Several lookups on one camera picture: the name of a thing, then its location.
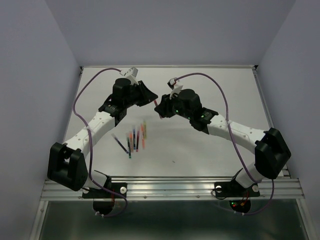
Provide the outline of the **yellow highlighter pen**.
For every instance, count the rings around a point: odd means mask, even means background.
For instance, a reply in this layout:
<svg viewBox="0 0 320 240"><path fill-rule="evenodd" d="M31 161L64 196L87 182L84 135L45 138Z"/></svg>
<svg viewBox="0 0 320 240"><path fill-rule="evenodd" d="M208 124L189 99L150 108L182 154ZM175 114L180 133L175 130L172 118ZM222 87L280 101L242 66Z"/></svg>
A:
<svg viewBox="0 0 320 240"><path fill-rule="evenodd" d="M143 125L143 139L146 139L147 138L147 123L145 120L143 120L142 125Z"/></svg>

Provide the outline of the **orange highlighter pen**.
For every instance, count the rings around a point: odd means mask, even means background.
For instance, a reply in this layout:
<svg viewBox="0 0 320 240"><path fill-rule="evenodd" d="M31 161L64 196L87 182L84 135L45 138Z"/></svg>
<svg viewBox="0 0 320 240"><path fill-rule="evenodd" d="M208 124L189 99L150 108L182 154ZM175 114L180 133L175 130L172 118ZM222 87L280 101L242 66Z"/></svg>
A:
<svg viewBox="0 0 320 240"><path fill-rule="evenodd" d="M142 148L144 149L145 148L145 145L146 145L146 139L144 139L144 134L143 134L143 124L141 124L141 135L142 135L142 140L141 140L141 142L142 142Z"/></svg>

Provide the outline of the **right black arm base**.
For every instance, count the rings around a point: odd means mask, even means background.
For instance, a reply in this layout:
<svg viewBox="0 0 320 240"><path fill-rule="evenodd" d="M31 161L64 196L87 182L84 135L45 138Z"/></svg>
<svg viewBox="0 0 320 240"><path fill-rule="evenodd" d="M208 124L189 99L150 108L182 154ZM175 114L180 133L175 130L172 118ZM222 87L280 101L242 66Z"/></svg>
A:
<svg viewBox="0 0 320 240"><path fill-rule="evenodd" d="M251 209L251 198L257 198L261 194L257 184L245 188L232 180L216 182L211 190L211 195L218 200L228 199L231 210L245 215Z"/></svg>

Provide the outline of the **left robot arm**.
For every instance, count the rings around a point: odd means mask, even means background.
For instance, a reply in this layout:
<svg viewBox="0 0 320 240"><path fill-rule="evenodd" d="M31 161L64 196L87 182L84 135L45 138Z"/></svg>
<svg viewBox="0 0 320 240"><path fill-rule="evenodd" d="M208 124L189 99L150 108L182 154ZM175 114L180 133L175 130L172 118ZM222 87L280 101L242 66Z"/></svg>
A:
<svg viewBox="0 0 320 240"><path fill-rule="evenodd" d="M95 181L92 175L93 147L127 115L128 108L145 106L158 98L142 81L132 83L118 78L112 93L98 108L90 122L84 123L75 136L64 143L54 143L49 151L47 177L73 191L94 187L95 193L106 197L111 193L107 175Z"/></svg>

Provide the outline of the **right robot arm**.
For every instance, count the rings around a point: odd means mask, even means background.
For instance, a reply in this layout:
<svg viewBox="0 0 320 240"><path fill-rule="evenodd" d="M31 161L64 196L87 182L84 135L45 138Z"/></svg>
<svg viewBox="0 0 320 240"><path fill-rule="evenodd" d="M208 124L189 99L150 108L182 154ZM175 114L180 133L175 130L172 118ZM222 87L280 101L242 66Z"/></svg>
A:
<svg viewBox="0 0 320 240"><path fill-rule="evenodd" d="M230 182L231 192L242 195L254 183L278 177L292 154L278 129L261 130L227 120L205 108L198 94L184 89L179 94L165 94L154 109L162 118L175 115L187 119L199 132L229 140L254 154L254 162L243 167Z"/></svg>

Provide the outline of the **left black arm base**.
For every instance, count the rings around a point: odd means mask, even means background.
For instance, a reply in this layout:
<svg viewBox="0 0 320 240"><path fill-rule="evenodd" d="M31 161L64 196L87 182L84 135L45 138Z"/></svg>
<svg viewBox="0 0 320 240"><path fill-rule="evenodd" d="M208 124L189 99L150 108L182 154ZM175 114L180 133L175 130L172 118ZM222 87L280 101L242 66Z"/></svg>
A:
<svg viewBox="0 0 320 240"><path fill-rule="evenodd" d="M126 182L114 182L110 192L103 189L88 188L82 190L84 200L92 200L92 209L96 216L110 218L122 214L127 206L128 184Z"/></svg>

